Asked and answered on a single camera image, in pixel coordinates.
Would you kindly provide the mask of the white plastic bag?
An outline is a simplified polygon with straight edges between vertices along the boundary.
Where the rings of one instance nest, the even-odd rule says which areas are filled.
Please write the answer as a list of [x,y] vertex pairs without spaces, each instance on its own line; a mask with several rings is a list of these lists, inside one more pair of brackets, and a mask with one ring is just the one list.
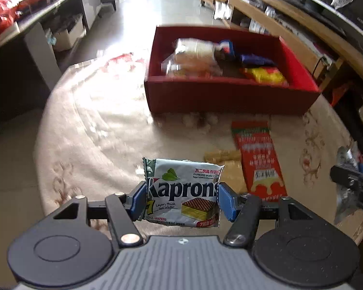
[[229,6],[228,0],[216,1],[213,18],[215,20],[229,20],[231,17],[231,7]]

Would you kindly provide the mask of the red cardboard box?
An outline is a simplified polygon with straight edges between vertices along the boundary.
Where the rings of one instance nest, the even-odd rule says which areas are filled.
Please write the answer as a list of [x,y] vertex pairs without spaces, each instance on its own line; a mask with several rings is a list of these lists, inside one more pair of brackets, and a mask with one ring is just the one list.
[[[255,54],[272,60],[288,86],[263,85],[225,65],[221,77],[168,77],[162,62],[179,38],[218,43],[229,40],[236,54]],[[257,113],[303,115],[320,95],[308,70],[282,37],[215,26],[159,26],[155,30],[145,94],[150,112]]]

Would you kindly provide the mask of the yellow fried snack packet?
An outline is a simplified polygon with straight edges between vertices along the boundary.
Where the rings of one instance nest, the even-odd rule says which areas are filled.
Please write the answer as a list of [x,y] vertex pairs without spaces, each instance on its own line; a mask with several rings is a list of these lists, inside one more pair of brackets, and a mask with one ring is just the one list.
[[179,64],[173,60],[165,60],[161,64],[162,72],[169,77],[221,77],[222,70],[218,65],[201,62]]

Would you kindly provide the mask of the wooden TV cabinet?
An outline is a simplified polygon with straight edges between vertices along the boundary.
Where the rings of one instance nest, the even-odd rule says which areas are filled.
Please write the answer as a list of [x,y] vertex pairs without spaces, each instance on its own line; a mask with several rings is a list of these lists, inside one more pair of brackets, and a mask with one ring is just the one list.
[[349,42],[317,19],[288,2],[283,0],[260,1],[273,8],[277,15],[285,15],[295,24],[310,32],[312,37],[319,38],[332,50],[333,54],[337,55],[337,59],[328,63],[326,60],[328,56],[317,53],[313,43],[301,39],[293,29],[283,26],[278,19],[269,16],[264,10],[245,0],[201,0],[201,4],[214,8],[217,2],[227,2],[231,14],[229,19],[224,19],[223,22],[228,28],[240,28],[241,25],[237,21],[241,15],[244,15],[267,29],[270,34],[282,37],[303,65],[311,72],[321,90],[325,90],[346,65],[350,66],[363,80],[363,55]]

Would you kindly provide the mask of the floral beige tablecloth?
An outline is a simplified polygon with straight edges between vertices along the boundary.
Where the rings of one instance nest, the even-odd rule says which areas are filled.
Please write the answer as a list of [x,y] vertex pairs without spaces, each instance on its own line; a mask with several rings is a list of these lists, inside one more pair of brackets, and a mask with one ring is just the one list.
[[234,121],[266,121],[289,196],[333,222],[336,185],[329,171],[353,138],[324,97],[302,116],[163,114],[147,106],[146,64],[134,55],[70,66],[40,122],[35,161],[44,211],[71,198],[103,200],[144,179],[143,159],[202,161],[235,148]]

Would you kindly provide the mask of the golden snack packet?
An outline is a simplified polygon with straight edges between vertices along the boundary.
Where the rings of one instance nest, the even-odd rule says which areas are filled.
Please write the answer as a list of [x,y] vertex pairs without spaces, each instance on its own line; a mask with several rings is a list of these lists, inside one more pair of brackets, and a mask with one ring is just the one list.
[[237,194],[247,193],[246,182],[242,170],[241,152],[239,150],[206,152],[205,162],[224,166],[221,182],[225,182]]

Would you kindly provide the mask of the dark blue wafer packet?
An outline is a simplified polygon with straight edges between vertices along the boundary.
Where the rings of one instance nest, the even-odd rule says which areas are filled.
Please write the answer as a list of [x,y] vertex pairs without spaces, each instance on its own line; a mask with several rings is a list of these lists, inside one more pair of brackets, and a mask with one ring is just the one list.
[[268,58],[255,54],[237,54],[230,40],[223,40],[216,45],[215,57],[219,61],[235,64],[239,67],[275,67],[275,63]]

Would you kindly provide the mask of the Kaprons wafer packet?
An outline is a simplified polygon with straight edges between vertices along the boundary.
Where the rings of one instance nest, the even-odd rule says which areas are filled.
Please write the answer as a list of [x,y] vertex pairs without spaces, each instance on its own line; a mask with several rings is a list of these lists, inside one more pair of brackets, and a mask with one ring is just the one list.
[[208,162],[143,159],[144,219],[166,226],[217,227],[218,184],[224,167]]

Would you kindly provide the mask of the red yellow snack packet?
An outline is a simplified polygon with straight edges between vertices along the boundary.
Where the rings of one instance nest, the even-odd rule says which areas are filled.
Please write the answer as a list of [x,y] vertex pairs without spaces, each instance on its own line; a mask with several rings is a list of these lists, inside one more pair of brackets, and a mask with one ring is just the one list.
[[288,81],[276,67],[243,68],[241,72],[259,84],[288,86]]

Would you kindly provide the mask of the round rice cracker packet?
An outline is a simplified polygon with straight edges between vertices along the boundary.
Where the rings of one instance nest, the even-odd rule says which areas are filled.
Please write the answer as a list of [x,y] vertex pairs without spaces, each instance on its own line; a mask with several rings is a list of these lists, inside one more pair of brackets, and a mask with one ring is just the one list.
[[178,39],[174,50],[177,64],[216,65],[215,51],[219,44],[200,39]]

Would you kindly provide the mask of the dark long side table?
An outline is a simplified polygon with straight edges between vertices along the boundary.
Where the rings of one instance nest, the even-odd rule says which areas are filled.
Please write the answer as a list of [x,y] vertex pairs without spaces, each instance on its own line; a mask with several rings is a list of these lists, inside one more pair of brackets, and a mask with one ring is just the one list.
[[69,11],[74,15],[79,14],[83,21],[83,29],[75,30],[77,34],[74,46],[89,32],[99,11],[101,0],[57,0],[40,11],[28,16],[19,24],[19,30],[10,33],[0,41],[0,55],[20,42],[25,48],[25,53],[30,55],[32,62],[41,79],[49,90],[52,90],[61,78],[62,72],[55,58],[53,48],[48,45],[42,22],[55,15],[61,15],[63,11]]

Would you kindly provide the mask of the open cardboard box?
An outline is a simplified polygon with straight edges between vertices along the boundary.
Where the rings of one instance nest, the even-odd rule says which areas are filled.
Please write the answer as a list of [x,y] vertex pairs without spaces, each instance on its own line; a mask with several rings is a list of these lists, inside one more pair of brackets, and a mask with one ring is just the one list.
[[55,38],[53,49],[56,52],[72,49],[76,41],[86,32],[82,14],[58,15],[52,20],[50,28]]

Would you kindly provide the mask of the long red snack packet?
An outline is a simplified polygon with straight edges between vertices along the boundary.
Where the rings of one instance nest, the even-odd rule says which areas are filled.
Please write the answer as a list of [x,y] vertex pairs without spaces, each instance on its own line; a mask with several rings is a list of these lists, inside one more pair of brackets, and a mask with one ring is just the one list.
[[281,167],[266,121],[234,121],[231,131],[241,152],[247,191],[263,201],[276,202],[287,195]]

